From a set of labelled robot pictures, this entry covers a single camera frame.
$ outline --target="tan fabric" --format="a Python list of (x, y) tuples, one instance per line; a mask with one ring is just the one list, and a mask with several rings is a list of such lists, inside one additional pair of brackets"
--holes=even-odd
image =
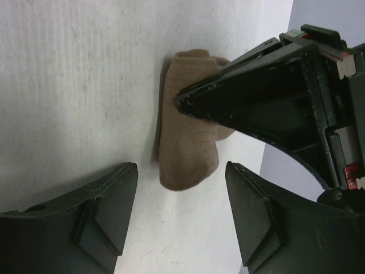
[(217, 62), (222, 66), (228, 61), (212, 58), (205, 50), (177, 53), (171, 60), (163, 93), (159, 151), (160, 181), (170, 190), (194, 187), (212, 174), (219, 164), (216, 140), (233, 133), (180, 114), (175, 106), (176, 95), (184, 87), (218, 73)]

